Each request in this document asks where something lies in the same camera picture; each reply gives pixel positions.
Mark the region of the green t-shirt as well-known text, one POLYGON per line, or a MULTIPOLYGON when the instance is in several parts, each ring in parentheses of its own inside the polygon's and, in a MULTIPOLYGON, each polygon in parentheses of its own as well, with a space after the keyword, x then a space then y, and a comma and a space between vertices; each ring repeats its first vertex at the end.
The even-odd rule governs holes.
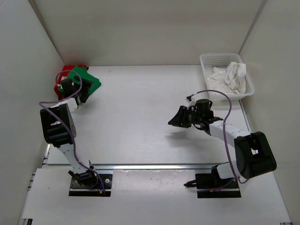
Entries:
POLYGON ((80 77, 81 77, 82 80, 86 80, 86 81, 89 81, 89 82, 92 83, 91 87, 90 87, 90 90, 89 90, 89 95, 92 95, 102 85, 102 83, 100 82, 100 80, 98 78, 92 76, 91 74, 89 74, 87 72, 87 68, 86 67, 75 66, 72 69, 72 72, 68 73, 67 78, 71 78, 71 79, 74 80, 74 82, 76 84, 79 84, 79 79, 75 78, 77 76, 77 74, 80 75, 80 77))

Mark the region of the white t-shirt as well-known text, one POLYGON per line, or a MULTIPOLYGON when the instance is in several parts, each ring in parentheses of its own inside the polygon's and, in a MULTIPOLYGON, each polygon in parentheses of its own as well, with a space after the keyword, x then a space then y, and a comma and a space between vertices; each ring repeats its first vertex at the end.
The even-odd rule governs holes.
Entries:
POLYGON ((231 62, 227 68, 214 67, 207 81, 210 89, 227 94, 246 92, 246 64, 231 62))

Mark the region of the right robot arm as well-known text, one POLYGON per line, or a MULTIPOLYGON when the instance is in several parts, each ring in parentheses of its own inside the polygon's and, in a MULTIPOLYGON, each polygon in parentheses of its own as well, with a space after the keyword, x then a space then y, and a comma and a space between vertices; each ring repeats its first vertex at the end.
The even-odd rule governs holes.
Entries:
POLYGON ((202 112, 198 106, 180 106, 168 125, 180 128, 195 126, 224 141, 226 147, 232 146, 235 151, 232 165, 237 176, 248 180, 277 169, 275 157, 264 133, 250 133, 226 124, 224 119, 214 116, 212 110, 202 112))

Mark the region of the red t-shirt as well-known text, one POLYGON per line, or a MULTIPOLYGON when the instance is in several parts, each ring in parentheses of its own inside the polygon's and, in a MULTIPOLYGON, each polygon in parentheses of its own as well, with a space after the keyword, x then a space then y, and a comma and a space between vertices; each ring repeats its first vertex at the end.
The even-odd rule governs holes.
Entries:
POLYGON ((63 91, 60 86, 61 80, 67 78, 69 71, 72 70, 74 67, 75 67, 75 65, 65 65, 62 69, 63 73, 56 75, 56 78, 55 78, 56 84, 54 86, 54 92, 56 93, 58 100, 61 100, 64 98, 63 91))

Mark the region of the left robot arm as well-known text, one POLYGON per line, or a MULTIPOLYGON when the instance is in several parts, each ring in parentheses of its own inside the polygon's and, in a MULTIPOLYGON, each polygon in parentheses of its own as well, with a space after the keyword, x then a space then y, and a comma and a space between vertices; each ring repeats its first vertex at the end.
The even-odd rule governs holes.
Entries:
POLYGON ((40 118, 44 139, 61 151, 70 163, 72 170, 68 173, 77 180, 92 188, 98 183, 98 176, 90 167, 85 166, 76 154, 76 128, 71 112, 85 103, 90 96, 93 82, 83 79, 75 81, 67 78, 61 82, 62 97, 53 106, 50 102, 40 102, 40 118))

